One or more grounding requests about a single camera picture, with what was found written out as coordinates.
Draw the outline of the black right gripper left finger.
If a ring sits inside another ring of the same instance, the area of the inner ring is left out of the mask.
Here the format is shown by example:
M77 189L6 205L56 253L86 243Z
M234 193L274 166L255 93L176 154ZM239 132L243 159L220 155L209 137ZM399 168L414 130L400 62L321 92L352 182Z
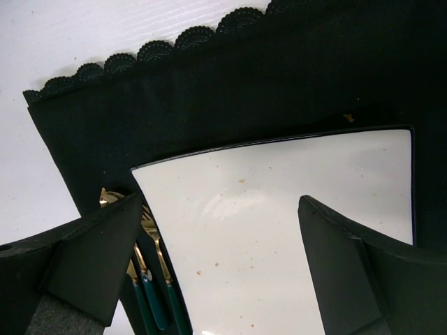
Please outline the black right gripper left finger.
M133 194L1 245L1 333L102 334L115 313L141 214L141 197Z

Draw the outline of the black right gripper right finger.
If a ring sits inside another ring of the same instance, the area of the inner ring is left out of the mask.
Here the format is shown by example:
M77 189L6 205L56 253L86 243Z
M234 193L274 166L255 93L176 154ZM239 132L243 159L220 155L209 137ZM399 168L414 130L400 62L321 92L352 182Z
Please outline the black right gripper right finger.
M446 256L341 215L309 195L298 219L326 334L445 334Z

